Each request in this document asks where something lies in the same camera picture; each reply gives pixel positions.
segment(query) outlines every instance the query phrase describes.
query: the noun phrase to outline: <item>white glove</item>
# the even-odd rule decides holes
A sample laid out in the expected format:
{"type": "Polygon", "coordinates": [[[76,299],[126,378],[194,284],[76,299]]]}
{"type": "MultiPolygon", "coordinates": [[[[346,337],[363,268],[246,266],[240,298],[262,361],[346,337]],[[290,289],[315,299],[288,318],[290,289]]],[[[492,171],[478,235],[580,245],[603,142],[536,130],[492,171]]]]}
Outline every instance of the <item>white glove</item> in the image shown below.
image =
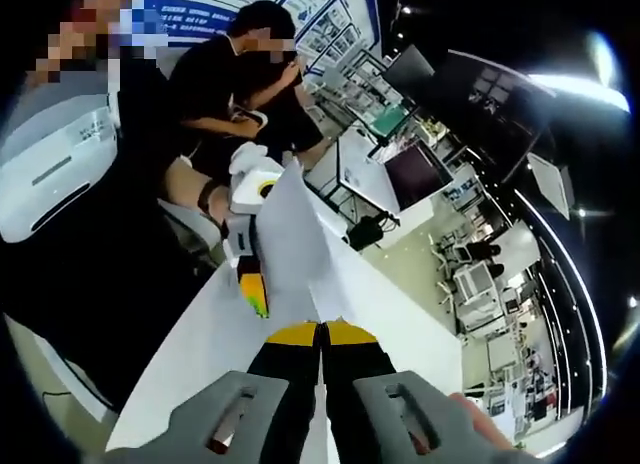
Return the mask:
{"type": "Polygon", "coordinates": [[[266,146],[258,146],[253,142],[245,142],[231,156],[229,174],[246,174],[257,167],[267,155],[266,146]]]}

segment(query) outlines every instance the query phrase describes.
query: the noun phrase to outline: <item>monitor screen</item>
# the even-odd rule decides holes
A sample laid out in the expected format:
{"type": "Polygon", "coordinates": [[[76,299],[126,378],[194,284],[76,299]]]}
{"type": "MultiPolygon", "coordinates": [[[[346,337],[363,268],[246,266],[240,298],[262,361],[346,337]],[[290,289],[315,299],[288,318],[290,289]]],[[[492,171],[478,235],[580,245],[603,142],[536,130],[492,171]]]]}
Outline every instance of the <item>monitor screen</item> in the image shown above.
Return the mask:
{"type": "Polygon", "coordinates": [[[427,156],[430,156],[427,146],[418,141],[385,162],[400,210],[413,206],[451,182],[451,175],[427,156]]]}
{"type": "Polygon", "coordinates": [[[428,82],[433,74],[433,67],[416,46],[410,45],[393,61],[382,78],[404,97],[422,105],[428,97],[428,82]]]}
{"type": "Polygon", "coordinates": [[[517,71],[449,51],[428,97],[421,104],[425,111],[504,180],[546,128],[555,95],[517,71]]]}

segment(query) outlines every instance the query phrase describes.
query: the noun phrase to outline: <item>poster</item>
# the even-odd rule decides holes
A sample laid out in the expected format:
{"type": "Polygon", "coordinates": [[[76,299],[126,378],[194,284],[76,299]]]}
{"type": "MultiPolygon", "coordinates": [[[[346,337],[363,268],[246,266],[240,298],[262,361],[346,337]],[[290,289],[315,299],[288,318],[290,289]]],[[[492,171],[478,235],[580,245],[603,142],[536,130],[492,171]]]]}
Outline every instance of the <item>poster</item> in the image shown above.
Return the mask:
{"type": "MultiPolygon", "coordinates": [[[[166,26],[170,45],[185,46],[223,33],[236,12],[256,0],[143,0],[166,26]]],[[[322,75],[354,46],[373,48],[380,39],[376,0],[273,0],[296,25],[306,72],[322,75]]]]}

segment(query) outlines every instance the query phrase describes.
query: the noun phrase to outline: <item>light strip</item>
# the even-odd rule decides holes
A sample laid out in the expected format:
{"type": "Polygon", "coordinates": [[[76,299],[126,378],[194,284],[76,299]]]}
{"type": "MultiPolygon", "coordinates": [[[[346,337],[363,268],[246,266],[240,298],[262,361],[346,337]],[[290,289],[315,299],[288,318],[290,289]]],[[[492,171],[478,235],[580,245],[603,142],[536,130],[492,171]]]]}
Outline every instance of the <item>light strip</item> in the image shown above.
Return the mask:
{"type": "Polygon", "coordinates": [[[566,445],[567,445],[567,441],[561,442],[559,444],[556,444],[553,447],[550,447],[546,451],[541,452],[540,454],[536,454],[536,457],[538,459],[544,459],[545,457],[550,456],[554,452],[558,452],[560,449],[562,449],[566,445]]]}
{"type": "Polygon", "coordinates": [[[557,419],[560,419],[560,415],[562,414],[562,408],[560,407],[560,403],[562,402],[562,382],[560,382],[560,371],[558,369],[558,348],[556,347],[556,338],[553,335],[553,327],[551,327],[551,321],[549,320],[549,315],[547,314],[547,309],[540,304],[540,309],[544,313],[544,319],[547,321],[547,326],[549,326],[549,337],[551,339],[551,345],[553,346],[553,360],[556,361],[556,380],[558,381],[558,416],[557,419]]]}
{"type": "Polygon", "coordinates": [[[467,152],[471,154],[473,157],[475,157],[476,159],[478,159],[480,162],[484,162],[477,152],[469,149],[468,147],[467,147],[467,152]]]}
{"type": "Polygon", "coordinates": [[[602,339],[602,330],[600,329],[600,321],[598,320],[598,315],[596,314],[595,307],[593,306],[593,301],[591,300],[591,295],[589,295],[589,291],[587,290],[587,286],[585,285],[584,280],[582,279],[582,276],[578,272],[578,268],[576,267],[575,263],[573,262],[573,259],[571,259],[571,256],[569,255],[569,253],[567,252],[567,249],[562,244],[562,241],[560,241],[558,236],[556,236],[556,233],[553,232],[553,229],[551,228],[551,226],[549,226],[549,224],[547,224],[547,221],[545,221],[542,218],[542,216],[537,211],[537,209],[535,207],[533,207],[533,205],[531,205],[531,203],[520,193],[520,191],[518,191],[516,189],[514,192],[515,192],[516,196],[518,196],[520,198],[520,200],[529,208],[531,213],[534,216],[536,216],[536,218],[540,221],[540,223],[543,225],[543,227],[547,230],[547,232],[549,233],[551,238],[555,241],[556,245],[558,246],[558,249],[560,249],[560,251],[564,255],[565,259],[567,260],[567,263],[569,264],[569,267],[571,268],[571,270],[573,271],[574,275],[576,276],[578,284],[580,285],[580,288],[582,289],[582,292],[584,293],[584,297],[587,300],[587,304],[589,306],[589,310],[591,311],[591,316],[593,317],[593,325],[594,325],[594,327],[596,329],[596,336],[598,338],[598,347],[600,348],[600,362],[602,363],[602,393],[601,393],[601,397],[604,397],[605,393],[607,392],[607,356],[604,353],[604,341],[602,339]]]}
{"type": "Polygon", "coordinates": [[[612,106],[630,112],[627,99],[615,89],[605,87],[599,82],[583,77],[559,76],[550,74],[529,74],[529,77],[543,86],[558,91],[588,97],[596,101],[611,104],[612,106]]]}
{"type": "Polygon", "coordinates": [[[567,351],[567,345],[564,342],[564,332],[562,332],[562,324],[560,324],[558,311],[556,311],[556,306],[553,303],[553,299],[551,298],[551,293],[549,292],[549,288],[547,287],[547,282],[544,280],[544,277],[542,277],[542,274],[538,274],[538,277],[540,277],[542,287],[544,287],[544,290],[547,293],[547,298],[549,299],[549,303],[551,304],[553,315],[556,316],[558,334],[560,334],[560,341],[562,341],[562,353],[564,354],[564,362],[567,366],[567,391],[569,393],[569,397],[567,398],[567,409],[569,410],[569,412],[571,412],[571,367],[569,366],[569,352],[567,351]]]}
{"type": "MultiPolygon", "coordinates": [[[[547,252],[553,256],[553,254],[551,253],[551,250],[549,249],[549,246],[547,245],[546,242],[544,242],[544,239],[541,239],[542,244],[544,245],[544,247],[547,249],[547,252]]],[[[580,308],[578,307],[578,302],[576,301],[576,296],[573,295],[573,290],[571,289],[571,286],[569,285],[569,281],[567,280],[567,276],[564,275],[564,272],[562,270],[562,267],[560,267],[560,265],[558,264],[558,261],[556,261],[554,259],[554,265],[556,266],[556,268],[558,269],[558,273],[560,274],[560,277],[562,278],[562,281],[564,282],[564,286],[567,288],[567,291],[569,292],[569,296],[571,297],[571,302],[573,303],[573,305],[575,306],[575,311],[576,314],[578,314],[578,322],[580,322],[580,329],[582,330],[582,338],[584,339],[584,350],[585,353],[587,354],[587,360],[591,361],[591,349],[589,349],[589,337],[587,336],[587,330],[584,327],[584,320],[582,319],[582,312],[580,312],[580,308]]],[[[589,399],[587,400],[587,412],[586,412],[586,416],[590,416],[591,415],[591,401],[593,400],[593,370],[589,369],[589,399]]]]}
{"type": "Polygon", "coordinates": [[[494,197],[493,197],[491,194],[489,194],[489,191],[487,191],[487,190],[485,189],[484,185],[482,186],[482,189],[484,190],[484,193],[487,195],[487,197],[489,198],[489,200],[490,200],[491,202],[493,202],[493,205],[494,205],[494,206],[496,206],[496,207],[498,208],[498,211],[500,211],[500,214],[502,214],[502,217],[504,217],[504,218],[505,218],[505,220],[509,223],[509,225],[510,225],[510,226],[513,226],[513,222],[511,222],[511,219],[509,219],[509,218],[507,217],[507,214],[504,212],[504,209],[502,209],[502,207],[500,207],[500,204],[498,204],[498,201],[496,201],[496,200],[494,199],[494,197]]]}

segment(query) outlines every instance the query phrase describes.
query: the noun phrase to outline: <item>wristband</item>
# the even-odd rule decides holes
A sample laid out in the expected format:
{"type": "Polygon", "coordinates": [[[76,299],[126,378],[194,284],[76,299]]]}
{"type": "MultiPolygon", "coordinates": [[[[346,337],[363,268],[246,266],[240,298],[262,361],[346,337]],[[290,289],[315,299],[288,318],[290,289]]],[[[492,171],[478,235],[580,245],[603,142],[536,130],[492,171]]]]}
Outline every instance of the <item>wristband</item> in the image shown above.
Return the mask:
{"type": "Polygon", "coordinates": [[[216,187],[218,187],[218,183],[213,179],[209,179],[205,185],[202,186],[202,190],[198,196],[198,208],[207,216],[209,215],[209,196],[211,196],[211,193],[216,187]]]}

